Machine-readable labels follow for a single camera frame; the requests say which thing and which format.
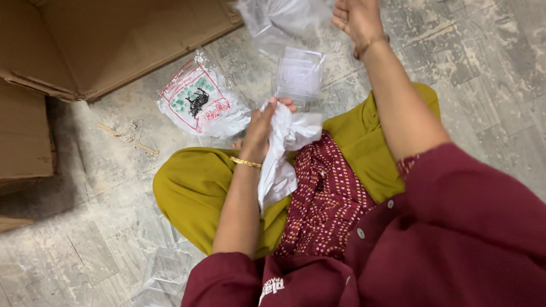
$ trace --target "transparent plastic box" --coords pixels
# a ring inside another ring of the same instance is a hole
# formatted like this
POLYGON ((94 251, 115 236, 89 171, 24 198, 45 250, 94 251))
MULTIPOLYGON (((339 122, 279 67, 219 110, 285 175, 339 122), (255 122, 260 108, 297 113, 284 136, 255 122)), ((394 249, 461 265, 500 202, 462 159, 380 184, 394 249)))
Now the transparent plastic box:
POLYGON ((188 261, 191 256, 172 250, 158 248, 148 258, 144 273, 144 288, 159 292, 177 294, 188 279, 188 261))
POLYGON ((178 307, 180 303, 174 296, 152 290, 144 290, 121 306, 131 307, 178 307))
POLYGON ((321 91, 325 58, 321 52, 286 47, 271 80, 275 96, 292 98, 298 108, 305 107, 321 91))

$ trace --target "gold bangle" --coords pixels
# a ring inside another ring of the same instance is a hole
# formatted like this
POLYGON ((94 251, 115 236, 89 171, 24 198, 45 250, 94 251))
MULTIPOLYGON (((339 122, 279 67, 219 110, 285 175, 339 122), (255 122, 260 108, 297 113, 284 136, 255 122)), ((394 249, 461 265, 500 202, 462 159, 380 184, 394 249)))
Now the gold bangle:
POLYGON ((254 162, 250 162, 250 161, 245 161, 245 160, 241 160, 239 158, 235 158, 235 157, 229 157, 229 159, 235 163, 238 163, 238 164, 243 164, 243 165, 247 165, 247 166, 252 166, 252 167, 256 167, 256 168, 261 168, 262 167, 262 164, 261 163, 254 163, 254 162))
POLYGON ((390 43, 390 36, 388 34, 383 34, 383 35, 375 36, 368 39, 367 41, 364 42, 364 44, 361 44, 361 45, 355 44, 353 48, 353 57, 357 60, 360 60, 364 56, 364 53, 366 53, 368 48, 373 43, 380 42, 382 40, 386 41, 387 43, 390 43))

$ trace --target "leg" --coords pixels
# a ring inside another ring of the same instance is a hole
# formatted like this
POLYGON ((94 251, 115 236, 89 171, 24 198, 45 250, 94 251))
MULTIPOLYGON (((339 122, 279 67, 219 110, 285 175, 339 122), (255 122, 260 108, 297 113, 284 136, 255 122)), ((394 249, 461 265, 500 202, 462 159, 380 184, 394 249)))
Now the leg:
MULTIPOLYGON (((235 163, 236 150, 195 147, 174 153, 157 172, 153 192, 165 217, 203 253, 212 241, 235 163)), ((264 212, 256 257, 270 255, 281 238, 291 197, 264 212)))
MULTIPOLYGON (((414 86, 440 119, 436 92, 424 84, 414 83, 414 86)), ((404 182, 385 143, 372 92, 356 108, 326 120, 323 128, 330 132, 376 203, 405 190, 404 182)))

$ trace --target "concrete floor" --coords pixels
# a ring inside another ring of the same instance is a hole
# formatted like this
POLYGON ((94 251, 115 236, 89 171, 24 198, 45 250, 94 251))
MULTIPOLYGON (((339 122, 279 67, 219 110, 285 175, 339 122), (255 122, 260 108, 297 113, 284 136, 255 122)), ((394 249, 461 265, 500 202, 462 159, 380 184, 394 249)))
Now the concrete floor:
MULTIPOLYGON (((546 199, 546 7, 542 0, 385 0, 391 44, 415 81, 437 92, 442 121, 472 156, 514 175, 546 199)), ((322 92, 309 105, 326 117, 360 103, 370 85, 344 34, 327 25, 300 42, 327 55, 322 92)), ((259 58, 244 28, 207 45, 249 106, 270 93, 276 65, 259 58)), ((59 174, 0 199, 0 214, 38 222, 0 234, 0 306, 112 306, 142 291, 146 259, 175 249, 156 208, 152 179, 178 149, 197 145, 153 97, 184 58, 93 102, 50 101, 59 174), (142 118, 141 143, 113 138, 142 118)), ((192 266, 204 255, 192 246, 192 266)), ((180 302, 183 292, 172 298, 180 302)))

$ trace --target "printed plastic packet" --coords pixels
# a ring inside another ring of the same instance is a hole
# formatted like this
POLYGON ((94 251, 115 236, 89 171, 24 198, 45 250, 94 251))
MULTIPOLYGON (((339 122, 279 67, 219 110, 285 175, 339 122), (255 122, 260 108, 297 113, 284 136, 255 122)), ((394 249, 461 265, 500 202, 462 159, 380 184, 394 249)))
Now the printed plastic packet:
POLYGON ((231 137, 244 130, 251 117, 219 66, 199 49, 158 91, 156 103, 185 133, 200 138, 231 137))

